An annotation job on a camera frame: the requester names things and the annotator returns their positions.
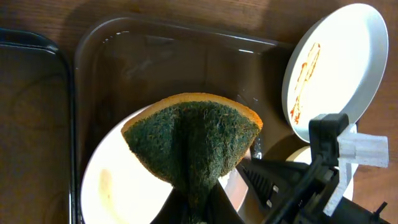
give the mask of black tray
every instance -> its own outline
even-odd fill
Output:
[[[0,29],[0,223],[76,223],[72,81],[54,42]]]

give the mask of wooden table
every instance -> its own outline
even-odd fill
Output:
[[[56,41],[69,59],[83,33],[98,19],[119,12],[143,14],[226,29],[296,44],[317,20],[354,0],[2,0],[0,27],[40,33]],[[382,217],[398,223],[398,1],[364,0],[386,21],[389,60],[380,89],[361,118],[359,131],[389,138],[388,169],[360,167],[354,201],[368,210],[389,202]]]

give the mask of food residue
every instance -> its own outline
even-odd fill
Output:
[[[317,64],[320,50],[321,45],[318,43],[314,43],[310,52],[308,53],[307,60],[302,64],[300,76],[298,77],[296,87],[294,88],[294,93],[297,96],[296,101],[294,107],[290,111],[291,119],[295,124],[299,123],[300,115],[303,108],[303,104],[300,103],[300,99],[303,96],[303,91],[305,87],[308,85],[308,81],[312,77],[315,65]]]

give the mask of dirty plate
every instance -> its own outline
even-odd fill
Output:
[[[319,114],[346,113],[355,123],[379,88],[388,35],[375,8],[352,4],[317,22],[296,46],[282,87],[282,106],[294,132],[309,142]]]
[[[81,186],[81,210],[86,224],[150,223],[172,186],[152,175],[130,151],[121,134],[121,121],[96,148]],[[233,207],[239,210],[248,191],[236,169],[219,178]]]

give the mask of white plastic bracket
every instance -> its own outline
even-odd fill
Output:
[[[323,212],[332,216],[343,197],[353,174],[351,164],[387,167],[389,162],[388,139],[386,136],[372,136],[370,134],[355,133],[355,124],[349,124],[337,137],[339,144],[338,167],[339,183],[332,193]]]

